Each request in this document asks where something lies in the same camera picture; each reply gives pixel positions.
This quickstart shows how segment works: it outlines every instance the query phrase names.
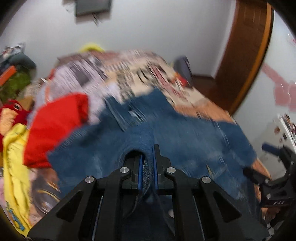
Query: bed sheet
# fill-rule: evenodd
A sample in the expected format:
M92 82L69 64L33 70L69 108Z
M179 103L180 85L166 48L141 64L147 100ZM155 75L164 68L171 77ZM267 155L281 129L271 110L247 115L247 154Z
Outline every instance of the bed sheet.
M90 69L95 69L95 72L92 77L88 75L88 79L86 80L85 73L89 73ZM67 89L69 82L71 82L71 88L75 85L77 87ZM37 106L42 106L71 92L83 92L92 95L91 91L96 90L98 82L99 85L103 86L112 85L113 91L111 93L108 91L102 93L105 96L96 95L89 98L91 114L93 114L90 117L90 123L97 123L99 121L97 118L98 111L104 108L103 101L101 100L108 95L114 96L119 102L124 102L130 97L147 94L153 88L159 88L175 110L181 114L215 121L234 121L227 111L215 105L190 86L160 56L141 50L122 51L118 53L90 51L60 58L54 75L51 79L48 79L48 83L39 92L39 98L42 99L41 104L36 104ZM37 111L38 108L33 110L31 121ZM253 168L270 177L268 170L259 159L254 160ZM30 174L31 183L40 176L53 186L55 186L58 180L53 169L32 169ZM255 187L255 190L257 198L260 199L258 187ZM3 195L3 178L0 178L0 204L6 210ZM268 214L267 209L263 211L265 215ZM40 211L37 212L33 200L31 200L30 223L33 226L41 218Z

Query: bed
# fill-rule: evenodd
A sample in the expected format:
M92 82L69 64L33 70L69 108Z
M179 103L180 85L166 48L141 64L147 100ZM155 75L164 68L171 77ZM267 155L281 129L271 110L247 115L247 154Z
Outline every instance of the bed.
M117 101L123 103L131 97L149 93L153 88L159 88L175 110L183 115L234 122L227 111L205 98L153 52L89 51L59 58L58 64L47 78L47 83L43 86L36 83L27 87L24 96L33 97L36 101L28 118L28 128L41 106L69 93L82 92L89 96L89 124L95 124L99 122L99 113L104 109L104 98L114 96ZM270 177L259 159L254 160L252 167ZM36 182L43 179L50 186L57 188L58 177L53 169L47 168L30 170L29 178L33 187L30 192L29 221L34 226L50 209L37 207L33 194ZM3 182L3 178L0 178L0 203L6 210ZM257 186L255 192L260 200ZM39 200L39 205L42 206L42 200ZM262 211L266 219L273 218L277 213L274 209Z

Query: orange fabric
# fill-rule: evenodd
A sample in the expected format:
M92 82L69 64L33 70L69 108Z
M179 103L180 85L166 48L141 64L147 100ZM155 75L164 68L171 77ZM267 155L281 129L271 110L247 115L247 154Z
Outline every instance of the orange fabric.
M24 164L49 168L46 153L88 120L85 94L69 95L42 107L33 121L24 152Z
M0 76L0 86L4 85L5 82L13 76L17 72L17 69L12 65L7 70L3 72L3 74Z

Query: yellow round object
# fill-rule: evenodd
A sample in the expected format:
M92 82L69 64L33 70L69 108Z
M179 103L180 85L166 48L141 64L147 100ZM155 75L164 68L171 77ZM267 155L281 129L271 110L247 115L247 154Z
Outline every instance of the yellow round object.
M81 49L80 52L87 52L91 50L96 50L98 52L104 52L104 50L97 44L86 44Z

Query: metal screw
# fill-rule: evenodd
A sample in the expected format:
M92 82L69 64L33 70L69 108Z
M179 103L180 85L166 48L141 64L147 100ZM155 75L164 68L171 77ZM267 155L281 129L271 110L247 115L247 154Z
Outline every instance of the metal screw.
M211 179L209 177L203 177L202 182L208 184L211 182Z
M94 177L92 177L92 176L89 176L89 177L85 178L86 183L92 183L93 181L94 181Z
M170 173L170 174L173 174L173 173L176 172L176 169L173 168L173 167L168 167L168 168L167 168L167 172Z
M120 172L121 173L128 173L128 171L129 171L129 168L128 167L122 167L122 168L120 168Z

